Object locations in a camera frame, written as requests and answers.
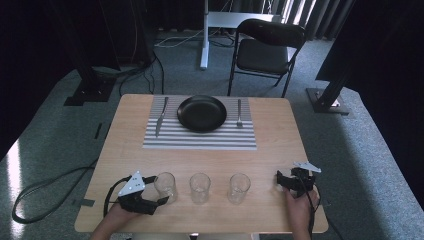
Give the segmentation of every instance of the chair backrest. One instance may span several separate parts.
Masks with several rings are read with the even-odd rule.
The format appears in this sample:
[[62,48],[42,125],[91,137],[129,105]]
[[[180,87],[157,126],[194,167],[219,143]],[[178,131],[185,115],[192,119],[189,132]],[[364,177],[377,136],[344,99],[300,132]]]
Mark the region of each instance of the chair backrest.
[[306,41],[305,29],[299,25],[267,22],[260,19],[244,20],[237,27],[236,39],[246,34],[268,45],[301,48]]

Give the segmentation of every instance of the black chair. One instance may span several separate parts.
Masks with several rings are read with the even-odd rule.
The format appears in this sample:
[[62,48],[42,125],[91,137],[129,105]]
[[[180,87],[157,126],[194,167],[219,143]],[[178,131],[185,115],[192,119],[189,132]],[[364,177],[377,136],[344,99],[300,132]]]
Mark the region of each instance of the black chair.
[[[240,34],[245,36],[239,42]],[[267,22],[259,19],[244,20],[236,31],[227,96],[231,94],[234,73],[278,79],[274,87],[288,73],[281,95],[283,98],[289,86],[296,56],[304,43],[305,30],[299,25]],[[291,58],[288,56],[288,48],[294,50]]]

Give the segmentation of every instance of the gray carpet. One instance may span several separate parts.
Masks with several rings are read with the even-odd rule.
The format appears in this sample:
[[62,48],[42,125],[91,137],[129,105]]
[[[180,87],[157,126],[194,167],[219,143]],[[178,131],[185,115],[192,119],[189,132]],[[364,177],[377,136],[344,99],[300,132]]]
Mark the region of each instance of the gray carpet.
[[[191,33],[163,33],[161,38]],[[227,39],[213,39],[229,44]],[[328,218],[343,239],[422,239],[424,214],[400,173],[384,139],[362,104],[349,89],[341,97],[351,114],[317,114],[306,88],[325,88],[315,76],[331,48],[331,42],[307,42],[299,54],[286,98],[291,102],[306,153],[323,172],[317,175],[322,203]],[[232,55],[231,48],[211,44],[208,69],[199,69],[201,42],[189,41],[155,52],[163,64],[165,93],[225,96]],[[116,71],[98,67],[103,73]],[[109,124],[122,93],[161,91],[158,62],[145,74],[121,77],[107,103],[85,103],[64,107],[80,82],[76,71],[61,79],[9,155],[0,162],[0,196],[3,203],[0,239],[88,239],[88,233],[74,230],[78,203],[87,189],[91,172],[54,213],[37,223],[22,225],[11,218],[13,203],[26,186],[55,177],[67,170],[88,166],[101,151]],[[274,80],[238,76],[233,96],[280,97],[282,84]],[[81,172],[30,195],[18,208],[30,218],[58,202]],[[130,234],[116,234],[126,239]],[[290,235],[261,235],[261,239],[291,239]],[[335,228],[315,234],[314,239],[340,239]]]

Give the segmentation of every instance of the striped placemat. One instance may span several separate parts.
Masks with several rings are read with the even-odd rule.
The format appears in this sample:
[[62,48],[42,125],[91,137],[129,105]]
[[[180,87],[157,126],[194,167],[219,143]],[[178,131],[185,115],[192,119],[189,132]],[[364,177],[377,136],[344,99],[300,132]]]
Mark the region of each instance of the striped placemat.
[[[143,148],[161,149],[209,149],[209,150],[256,150],[256,138],[247,98],[215,97],[227,109],[227,119],[218,129],[208,133],[195,133],[178,121],[177,110],[190,96],[170,95],[159,137],[156,122],[162,113],[166,95],[154,96],[150,110]],[[241,99],[243,128],[237,128],[237,100]]]

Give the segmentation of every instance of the black plate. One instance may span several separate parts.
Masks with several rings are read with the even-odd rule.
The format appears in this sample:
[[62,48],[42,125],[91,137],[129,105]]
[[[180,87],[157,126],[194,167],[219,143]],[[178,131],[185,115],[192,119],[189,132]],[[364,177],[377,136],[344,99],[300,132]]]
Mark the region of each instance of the black plate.
[[192,131],[210,132],[225,122],[227,109],[214,97],[196,95],[181,103],[177,116],[180,123]]

